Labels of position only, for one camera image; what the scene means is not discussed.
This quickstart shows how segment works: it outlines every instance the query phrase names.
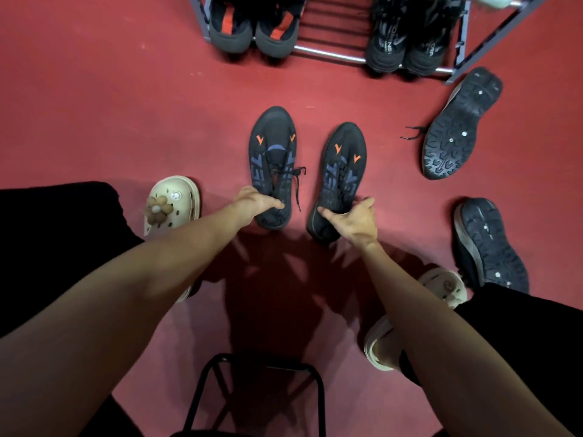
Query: hand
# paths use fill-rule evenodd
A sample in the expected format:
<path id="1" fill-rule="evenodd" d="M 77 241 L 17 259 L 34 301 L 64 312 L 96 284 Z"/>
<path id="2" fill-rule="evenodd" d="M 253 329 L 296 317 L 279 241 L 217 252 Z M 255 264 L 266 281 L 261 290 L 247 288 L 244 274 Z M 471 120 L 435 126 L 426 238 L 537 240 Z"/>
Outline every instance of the hand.
<path id="1" fill-rule="evenodd" d="M 262 195 L 250 185 L 244 186 L 233 199 L 233 204 L 237 208 L 237 214 L 241 218 L 241 226 L 251 224 L 251 221 L 259 213 L 263 213 L 270 208 L 283 208 L 285 205 L 279 199 Z"/>
<path id="2" fill-rule="evenodd" d="M 366 198 L 345 214 L 336 214 L 318 207 L 320 213 L 336 230 L 358 249 L 364 249 L 377 241 L 377 225 L 374 221 L 374 198 Z"/>

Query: black shoe with orange tab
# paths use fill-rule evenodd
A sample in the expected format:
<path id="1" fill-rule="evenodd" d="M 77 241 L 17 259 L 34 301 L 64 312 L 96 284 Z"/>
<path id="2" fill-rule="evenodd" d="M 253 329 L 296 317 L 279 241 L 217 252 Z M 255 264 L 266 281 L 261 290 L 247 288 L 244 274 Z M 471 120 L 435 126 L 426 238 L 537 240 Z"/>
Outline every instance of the black shoe with orange tab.
<path id="1" fill-rule="evenodd" d="M 253 24 L 241 0 L 210 0 L 210 42 L 227 53 L 243 53 L 253 39 Z"/>
<path id="2" fill-rule="evenodd" d="M 364 175 L 366 157 L 364 136 L 354 123 L 341 124 L 328 139 L 322 155 L 322 188 L 308 216 L 308 233 L 316 241 L 328 244 L 340 237 L 317 208 L 321 206 L 339 214 L 350 211 Z"/>
<path id="3" fill-rule="evenodd" d="M 255 28 L 255 42 L 264 54 L 286 58 L 297 42 L 300 17 L 307 0 L 271 0 Z"/>
<path id="4" fill-rule="evenodd" d="M 255 217 L 261 227 L 280 230 L 292 217 L 292 179 L 297 187 L 295 200 L 300 206 L 300 174 L 305 167 L 295 168 L 297 136 L 289 113 L 280 106 L 267 109 L 257 120 L 249 138 L 251 183 L 259 193 L 273 196 L 285 208 L 270 208 Z"/>

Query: person's left arm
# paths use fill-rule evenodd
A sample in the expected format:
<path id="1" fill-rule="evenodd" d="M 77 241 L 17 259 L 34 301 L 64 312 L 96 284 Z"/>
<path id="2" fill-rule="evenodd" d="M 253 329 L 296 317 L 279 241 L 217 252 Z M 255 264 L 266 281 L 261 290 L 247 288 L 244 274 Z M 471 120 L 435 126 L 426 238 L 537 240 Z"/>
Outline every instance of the person's left arm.
<path id="1" fill-rule="evenodd" d="M 180 294 L 271 207 L 283 203 L 247 186 L 222 210 L 109 261 L 0 339 L 2 435 L 78 435 Z"/>

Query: person's right hand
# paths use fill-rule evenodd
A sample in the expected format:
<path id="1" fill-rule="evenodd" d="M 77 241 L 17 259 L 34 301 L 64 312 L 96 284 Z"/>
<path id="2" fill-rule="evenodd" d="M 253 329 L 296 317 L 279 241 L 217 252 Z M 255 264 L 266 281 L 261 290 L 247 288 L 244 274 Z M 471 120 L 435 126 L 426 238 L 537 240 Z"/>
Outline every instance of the person's right hand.
<path id="1" fill-rule="evenodd" d="M 366 198 L 345 214 L 318 207 L 318 213 L 327 219 L 344 238 L 358 249 L 364 249 L 377 241 L 377 225 L 374 220 L 374 198 Z"/>

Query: person's left hand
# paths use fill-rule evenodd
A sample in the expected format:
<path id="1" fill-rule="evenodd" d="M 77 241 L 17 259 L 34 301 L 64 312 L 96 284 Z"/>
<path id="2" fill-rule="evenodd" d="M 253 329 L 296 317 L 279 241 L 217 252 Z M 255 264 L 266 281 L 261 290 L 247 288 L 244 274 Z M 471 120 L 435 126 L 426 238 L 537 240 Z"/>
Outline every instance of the person's left hand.
<path id="1" fill-rule="evenodd" d="M 233 199 L 237 208 L 237 214 L 241 217 L 241 225 L 251 224 L 251 221 L 259 213 L 263 213 L 272 207 L 283 208 L 285 205 L 279 199 L 262 195 L 250 185 L 244 186 Z"/>

